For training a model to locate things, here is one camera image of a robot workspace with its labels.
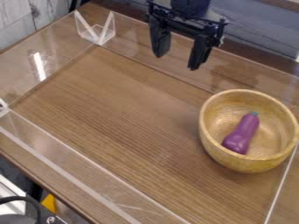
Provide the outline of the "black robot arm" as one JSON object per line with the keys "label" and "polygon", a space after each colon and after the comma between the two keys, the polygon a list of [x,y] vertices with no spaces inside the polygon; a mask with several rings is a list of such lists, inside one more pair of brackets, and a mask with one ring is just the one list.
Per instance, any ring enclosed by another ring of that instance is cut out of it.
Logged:
{"label": "black robot arm", "polygon": [[170,50],[172,33],[193,40],[188,68],[197,70],[213,47],[224,41],[229,21],[211,10],[211,0],[146,0],[152,52],[161,58]]}

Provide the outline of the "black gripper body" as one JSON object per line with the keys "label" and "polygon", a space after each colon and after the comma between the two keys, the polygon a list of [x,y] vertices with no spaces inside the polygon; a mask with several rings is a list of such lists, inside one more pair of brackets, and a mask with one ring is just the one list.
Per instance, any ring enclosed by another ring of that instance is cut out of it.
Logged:
{"label": "black gripper body", "polygon": [[185,36],[207,35],[213,46],[224,41],[229,21],[211,9],[211,0],[146,0],[148,14]]}

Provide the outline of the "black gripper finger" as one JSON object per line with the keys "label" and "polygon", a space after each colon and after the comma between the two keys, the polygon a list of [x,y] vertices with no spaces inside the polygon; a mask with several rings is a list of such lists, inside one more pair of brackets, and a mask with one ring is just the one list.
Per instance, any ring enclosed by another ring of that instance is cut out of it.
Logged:
{"label": "black gripper finger", "polygon": [[160,58],[170,49],[170,29],[164,20],[157,17],[149,17],[149,36],[153,55]]}
{"label": "black gripper finger", "polygon": [[207,61],[211,54],[211,39],[207,35],[197,35],[193,40],[188,68],[197,70],[200,65]]}

